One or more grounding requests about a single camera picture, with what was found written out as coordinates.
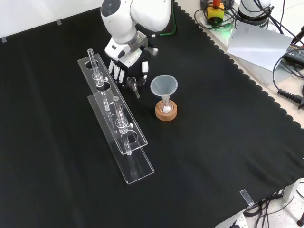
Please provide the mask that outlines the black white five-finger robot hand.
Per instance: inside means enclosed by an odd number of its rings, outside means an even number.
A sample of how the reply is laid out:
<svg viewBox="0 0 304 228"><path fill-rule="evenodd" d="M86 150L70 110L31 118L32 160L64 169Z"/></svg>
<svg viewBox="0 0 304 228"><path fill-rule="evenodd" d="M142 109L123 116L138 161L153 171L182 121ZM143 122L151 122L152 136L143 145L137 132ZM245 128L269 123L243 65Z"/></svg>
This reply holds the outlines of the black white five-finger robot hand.
<svg viewBox="0 0 304 228"><path fill-rule="evenodd" d="M135 49L129 44L118 44L113 38L105 47L105 53L110 58L109 74L123 89L129 87L129 77L145 77L149 73L147 58L147 43L135 43Z"/></svg>

